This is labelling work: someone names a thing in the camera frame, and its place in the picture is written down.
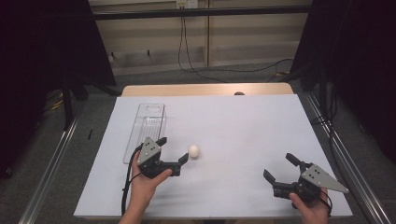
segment wall outlet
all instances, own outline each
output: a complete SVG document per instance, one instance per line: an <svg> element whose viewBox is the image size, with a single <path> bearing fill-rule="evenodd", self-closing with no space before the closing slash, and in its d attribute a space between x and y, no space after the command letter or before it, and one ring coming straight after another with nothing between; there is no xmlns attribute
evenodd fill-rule
<svg viewBox="0 0 396 224"><path fill-rule="evenodd" d="M187 0L176 0L176 8L177 9L187 8Z"/></svg>
<svg viewBox="0 0 396 224"><path fill-rule="evenodd" d="M187 0L187 8L198 8L198 0Z"/></svg>

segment human hand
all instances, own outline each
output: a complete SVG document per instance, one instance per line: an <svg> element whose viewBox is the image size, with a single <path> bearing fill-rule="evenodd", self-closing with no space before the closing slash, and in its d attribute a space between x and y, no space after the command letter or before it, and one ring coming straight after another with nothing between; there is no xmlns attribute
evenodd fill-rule
<svg viewBox="0 0 396 224"><path fill-rule="evenodd" d="M149 202L154 196L155 189L172 174L172 170L168 169L152 179L143 176L137 165L139 155L140 151L137 151L132 162L132 177L134 179L131 183L131 199L120 223L140 223Z"/></svg>
<svg viewBox="0 0 396 224"><path fill-rule="evenodd" d="M327 202L327 189L322 188L320 193L320 198ZM291 201L298 208L302 215L302 220L304 224L327 224L328 223L328 207L322 203L317 202L312 207L307 207L306 204L299 198L295 193L289 195Z"/></svg>

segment transparent container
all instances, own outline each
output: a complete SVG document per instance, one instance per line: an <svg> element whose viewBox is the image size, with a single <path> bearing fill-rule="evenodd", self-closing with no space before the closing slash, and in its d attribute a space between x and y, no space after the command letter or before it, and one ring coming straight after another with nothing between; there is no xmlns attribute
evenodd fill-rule
<svg viewBox="0 0 396 224"><path fill-rule="evenodd" d="M142 144L147 137L157 141L163 137L165 131L166 115L164 104L141 104L134 118L134 127L129 137L123 162L129 163L134 150Z"/></svg>

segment white ball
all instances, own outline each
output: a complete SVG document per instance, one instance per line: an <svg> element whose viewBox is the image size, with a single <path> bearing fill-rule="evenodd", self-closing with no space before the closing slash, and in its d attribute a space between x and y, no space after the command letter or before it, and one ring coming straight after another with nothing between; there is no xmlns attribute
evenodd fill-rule
<svg viewBox="0 0 396 224"><path fill-rule="evenodd" d="M199 148L196 145L191 145L189 147L189 155L193 158L196 158L199 156Z"/></svg>

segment gray floor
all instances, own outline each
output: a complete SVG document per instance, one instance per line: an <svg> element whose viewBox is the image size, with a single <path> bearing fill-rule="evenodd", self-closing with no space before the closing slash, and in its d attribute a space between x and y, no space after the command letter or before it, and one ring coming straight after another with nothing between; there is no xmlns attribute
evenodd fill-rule
<svg viewBox="0 0 396 224"><path fill-rule="evenodd" d="M248 64L221 67L229 70L255 70L268 64ZM281 63L277 72L289 71L291 62ZM276 81L281 77L273 77L275 68L257 72L203 71L201 76L213 77L224 82L267 82ZM218 81L200 77L194 73L180 70L117 76L118 89L134 84L177 84L177 83L218 83ZM307 101L306 92L302 92L299 80L290 83L304 106L307 116L314 119L316 114ZM101 144L108 119L115 104L115 97L108 96L95 88L87 87L91 93L85 104L74 101L74 108L83 106L81 117L74 131L56 176L50 183L47 197L42 203L35 223L117 223L117 220L87 221L73 217L79 195L91 170L97 149ZM385 208L390 220L396 221L396 165L391 163L381 152L374 138L361 130L360 122L343 103L338 101L338 113L333 122L348 152L361 171L368 185ZM10 179L0 180L0 223L17 223L29 203L36 186L47 169L55 148L62 137L64 127L63 108L49 110L43 114L42 120L30 140L29 147L19 157L14 166L14 175ZM346 199L352 209L353 217L331 219L331 223L375 223L365 206L365 202L351 181L345 167L341 164L338 170L330 151L326 133L320 125L314 125L319 142L337 175L344 176L345 182L355 192L356 200L351 194ZM277 220L278 224L300 223L299 219Z"/></svg>

